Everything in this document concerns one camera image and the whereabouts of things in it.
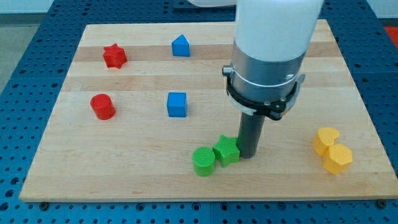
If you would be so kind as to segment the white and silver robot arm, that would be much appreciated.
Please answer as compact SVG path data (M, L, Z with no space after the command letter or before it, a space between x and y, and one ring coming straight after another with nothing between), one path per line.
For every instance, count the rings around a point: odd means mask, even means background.
M256 102L290 93L323 0L189 0L198 7L236 6L232 86Z

